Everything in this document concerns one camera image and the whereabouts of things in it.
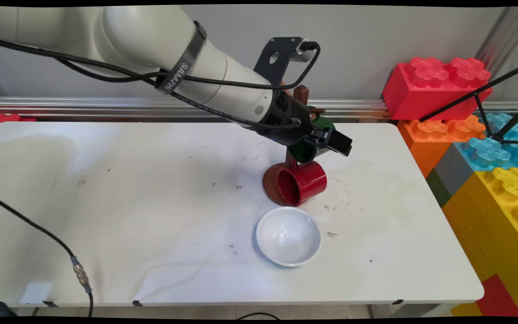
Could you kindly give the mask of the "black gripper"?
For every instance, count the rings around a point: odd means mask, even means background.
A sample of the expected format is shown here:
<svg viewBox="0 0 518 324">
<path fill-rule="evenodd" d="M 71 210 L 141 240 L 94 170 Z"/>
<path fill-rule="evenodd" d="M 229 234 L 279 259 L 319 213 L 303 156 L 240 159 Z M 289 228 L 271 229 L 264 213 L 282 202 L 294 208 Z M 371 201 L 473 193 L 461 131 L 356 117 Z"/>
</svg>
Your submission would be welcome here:
<svg viewBox="0 0 518 324">
<path fill-rule="evenodd" d="M 258 135 L 285 146 L 308 142 L 314 146 L 315 157 L 329 151 L 348 156 L 352 149 L 351 138 L 333 127 L 314 124 L 308 107 L 282 90 L 274 91 L 259 123 L 265 126 L 257 127 Z"/>
</svg>

